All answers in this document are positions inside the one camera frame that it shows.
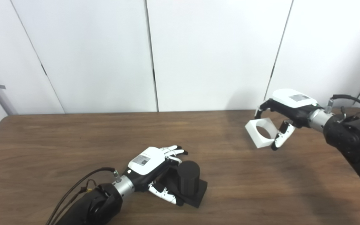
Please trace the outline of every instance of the sticker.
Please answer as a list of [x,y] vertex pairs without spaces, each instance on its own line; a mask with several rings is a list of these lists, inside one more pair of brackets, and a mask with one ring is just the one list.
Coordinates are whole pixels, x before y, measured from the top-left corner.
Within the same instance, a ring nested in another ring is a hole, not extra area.
[[138,155],[136,158],[133,159],[132,162],[137,163],[141,166],[144,166],[151,158],[148,158],[144,155]]
[[306,100],[306,99],[310,99],[310,97],[308,97],[306,95],[303,95],[303,94],[291,95],[291,96],[289,96],[289,98],[291,98],[292,100],[294,100],[296,102]]

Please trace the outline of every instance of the wire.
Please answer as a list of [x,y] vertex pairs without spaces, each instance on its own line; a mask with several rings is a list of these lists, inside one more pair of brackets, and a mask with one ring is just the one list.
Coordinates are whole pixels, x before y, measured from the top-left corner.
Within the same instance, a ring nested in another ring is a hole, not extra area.
[[48,219],[46,225],[50,225],[51,220],[53,219],[54,215],[56,214],[57,210],[59,209],[60,205],[62,205],[63,201],[67,198],[67,196],[78,186],[81,184],[81,182],[83,182],[85,179],[89,178],[89,176],[100,172],[100,171],[110,171],[110,172],[114,172],[115,168],[112,167],[102,167],[99,169],[94,170],[93,172],[90,172],[89,174],[85,175],[83,178],[80,179],[80,181],[78,181],[75,185],[73,185],[72,188],[69,189],[69,191],[66,192],[66,194],[61,198],[61,200],[58,202],[58,204],[56,205],[54,211],[52,212],[50,218]]
[[97,186],[97,183],[93,180],[93,179],[88,179],[86,186],[85,187],[81,187],[80,191],[77,192],[67,203],[66,205],[59,211],[59,213],[56,215],[55,219],[52,221],[52,225],[55,224],[56,220],[59,218],[59,216],[62,214],[63,211],[65,211],[65,209],[74,201],[76,200],[76,198],[79,196],[79,194],[87,192],[88,191],[88,184],[89,182],[92,181],[94,183],[94,187]]
[[360,103],[360,99],[355,98],[355,97],[352,97],[352,96],[347,95],[347,94],[335,94],[335,95],[333,95],[333,97],[332,97],[332,99],[339,99],[339,98],[351,99],[351,100],[354,100],[354,101]]

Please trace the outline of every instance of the silver cylindrical joint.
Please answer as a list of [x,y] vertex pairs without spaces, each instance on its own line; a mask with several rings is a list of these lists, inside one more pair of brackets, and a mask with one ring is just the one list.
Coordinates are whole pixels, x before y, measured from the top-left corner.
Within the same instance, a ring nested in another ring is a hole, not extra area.
[[126,175],[121,176],[119,182],[114,181],[113,186],[117,189],[122,198],[126,198],[134,192],[134,185]]
[[309,116],[309,126],[312,129],[315,129],[321,133],[323,133],[324,125],[326,122],[334,116],[333,113],[326,113],[324,109],[316,109]]

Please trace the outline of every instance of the white hollow cube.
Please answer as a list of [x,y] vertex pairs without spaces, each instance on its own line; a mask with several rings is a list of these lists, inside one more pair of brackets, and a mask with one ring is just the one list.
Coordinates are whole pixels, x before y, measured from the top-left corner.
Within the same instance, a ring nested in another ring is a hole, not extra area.
[[[262,127],[263,129],[265,129],[269,133],[271,139],[263,137],[256,127]],[[247,129],[248,134],[250,134],[257,148],[271,145],[274,142],[277,134],[277,128],[270,120],[270,118],[250,120],[245,125],[245,129]]]

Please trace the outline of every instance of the black block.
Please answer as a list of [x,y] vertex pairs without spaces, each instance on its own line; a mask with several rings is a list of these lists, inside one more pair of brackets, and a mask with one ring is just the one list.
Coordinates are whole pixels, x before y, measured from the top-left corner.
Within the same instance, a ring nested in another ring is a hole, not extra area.
[[180,178],[179,178],[177,169],[178,169],[178,167],[169,168],[167,170],[166,174],[160,178],[159,182],[161,184],[163,184],[164,186],[166,186],[166,188],[169,191],[173,192],[176,196],[181,198],[185,203],[198,208],[204,197],[208,183],[206,181],[199,179],[198,184],[197,184],[198,188],[197,188],[196,193],[194,195],[189,195],[189,196],[183,195],[180,193],[180,190],[178,188]]

